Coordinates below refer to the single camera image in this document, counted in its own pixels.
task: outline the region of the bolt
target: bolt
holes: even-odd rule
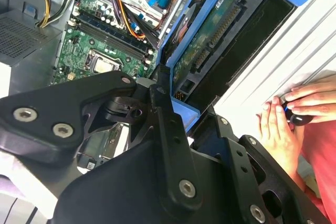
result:
[[[180,191],[184,196],[188,198],[194,198],[196,195],[196,189],[189,180],[183,179],[179,183]]]
[[[225,125],[228,125],[228,124],[229,124],[229,122],[228,122],[225,118],[221,118],[220,120],[221,120],[221,122],[224,123]]]
[[[250,143],[252,143],[252,145],[256,145],[257,141],[255,141],[252,137],[249,137],[248,139],[250,141]]]
[[[37,112],[31,108],[18,108],[13,112],[13,116],[20,122],[28,123],[37,118]]]
[[[166,94],[166,91],[163,89],[163,87],[158,87],[156,90],[162,94]]]
[[[130,81],[128,78],[126,78],[126,77],[121,78],[121,80],[122,80],[123,82],[127,83],[127,84],[130,84],[130,83],[131,83],[131,81]]]
[[[54,127],[52,127],[52,131],[55,134],[55,136],[59,136],[62,138],[70,137],[74,133],[73,128],[66,123],[56,124]]]
[[[265,215],[262,212],[262,210],[256,206],[256,205],[251,205],[250,206],[250,211],[252,216],[259,222],[259,223],[265,223]]]

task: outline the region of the finger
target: finger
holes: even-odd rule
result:
[[[332,116],[336,114],[336,104],[294,107],[292,112],[296,115]]]
[[[278,120],[276,115],[276,106],[279,105],[279,98],[274,97],[272,99],[271,109],[269,112],[269,119],[268,119],[268,125],[269,125],[269,134],[270,138],[273,139],[279,139],[279,130],[278,130]]]
[[[332,104],[332,103],[336,103],[336,91],[319,92],[311,94],[299,100],[289,102],[287,104],[287,107],[289,109],[292,109],[294,107],[314,106],[314,105]]]
[[[286,94],[285,98],[286,101],[291,102],[296,99],[306,97],[310,94],[326,91],[335,91],[335,90],[336,90],[336,83],[333,82],[314,83]]]
[[[269,127],[268,127],[268,118],[269,118],[269,103],[265,103],[263,106],[263,112],[261,113],[260,128],[263,139],[269,139]]]
[[[261,116],[256,115],[256,117],[257,117],[258,137],[259,137],[259,140],[261,140],[263,138],[263,133],[261,132]]]
[[[323,123],[336,120],[336,115],[331,116],[314,116],[313,120],[310,123]]]
[[[319,79],[317,81],[314,81],[314,83],[322,83],[322,82],[334,82],[336,81],[336,74],[333,74],[332,76],[324,77],[322,79]]]
[[[291,134],[291,130],[290,130],[290,127],[287,123],[287,119],[285,116],[285,111],[280,105],[277,105],[276,111],[277,111],[279,135],[282,139],[285,139],[286,137],[288,137],[288,135]]]

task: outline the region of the pink shirt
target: pink shirt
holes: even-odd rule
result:
[[[313,167],[321,199],[307,195],[336,224],[336,121],[306,125],[302,154]]]

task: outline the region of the yellow wire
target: yellow wire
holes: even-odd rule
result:
[[[40,25],[40,27],[43,27],[46,23],[47,23],[47,20],[49,18],[49,14],[50,14],[50,10],[49,10],[49,1],[48,0],[45,0],[46,2],[46,12],[45,12],[45,15],[44,15],[44,19],[43,19],[43,22],[42,24]]]

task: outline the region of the black wire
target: black wire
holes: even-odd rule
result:
[[[15,204],[16,201],[17,201],[17,198],[16,198],[16,199],[14,200],[14,202],[12,203],[11,208],[9,209],[8,214],[7,214],[7,216],[6,216],[6,219],[5,219],[5,221],[4,221],[4,224],[6,224],[7,219],[8,219],[8,216],[9,216],[9,214],[10,214],[10,211],[12,210],[12,208],[13,208],[13,206],[14,206],[14,204]]]
[[[32,222],[33,218],[35,217],[36,212],[37,212],[37,207],[34,207],[34,209],[33,209],[32,213],[30,214],[26,224],[30,224]]]

